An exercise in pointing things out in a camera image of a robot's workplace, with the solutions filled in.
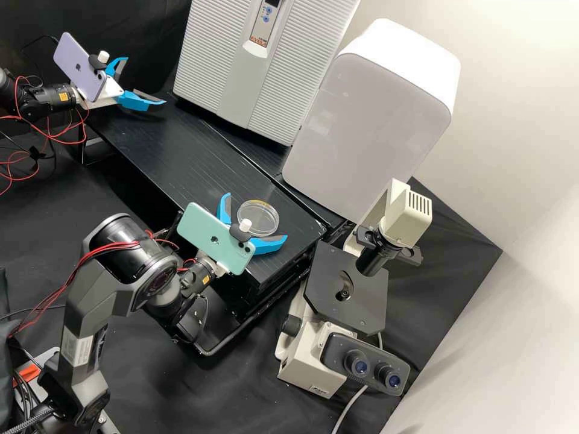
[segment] microscope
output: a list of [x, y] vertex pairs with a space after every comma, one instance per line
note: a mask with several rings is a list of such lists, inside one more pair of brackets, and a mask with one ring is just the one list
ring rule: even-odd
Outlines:
[[[367, 225], [372, 221], [376, 227]], [[358, 335], [384, 329], [384, 265], [393, 259], [420, 265], [416, 242], [431, 222], [432, 201], [392, 179], [343, 249], [318, 241], [309, 276], [282, 324], [275, 351], [277, 378], [327, 399], [347, 379], [388, 395], [402, 394], [410, 366]]]

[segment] vent grille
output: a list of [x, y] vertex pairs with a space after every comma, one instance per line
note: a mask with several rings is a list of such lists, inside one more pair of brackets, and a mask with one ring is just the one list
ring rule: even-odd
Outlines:
[[217, 110], [250, 4], [193, 0], [173, 88], [177, 95]]
[[432, 201], [427, 197], [413, 191], [408, 192], [408, 206], [424, 215], [430, 215], [431, 203]]
[[294, 142], [358, 1], [294, 1], [249, 129]]

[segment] purple smartphone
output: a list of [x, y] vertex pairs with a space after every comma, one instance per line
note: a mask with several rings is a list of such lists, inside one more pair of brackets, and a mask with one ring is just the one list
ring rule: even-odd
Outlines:
[[89, 54], [70, 33], [62, 34], [52, 58], [62, 72], [71, 79], [83, 98], [91, 102], [97, 100], [107, 76], [104, 71], [95, 73], [89, 63]]

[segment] white knob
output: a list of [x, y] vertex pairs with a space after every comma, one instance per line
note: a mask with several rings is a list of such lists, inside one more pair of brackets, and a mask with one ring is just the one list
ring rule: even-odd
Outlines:
[[249, 219], [243, 219], [241, 223], [239, 223], [239, 230], [242, 232], [249, 232], [249, 229], [252, 227], [252, 221]]
[[102, 51], [98, 54], [98, 61], [101, 63], [107, 63], [109, 61], [109, 53], [107, 53], [106, 51]]

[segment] control panel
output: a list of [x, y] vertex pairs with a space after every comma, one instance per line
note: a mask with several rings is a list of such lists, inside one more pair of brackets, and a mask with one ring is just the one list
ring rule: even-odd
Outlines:
[[282, 0], [262, 0], [250, 37], [252, 42], [267, 47], [281, 2]]
[[328, 337], [320, 361], [338, 374], [393, 396], [402, 395], [410, 373], [410, 366], [395, 355], [341, 333]]

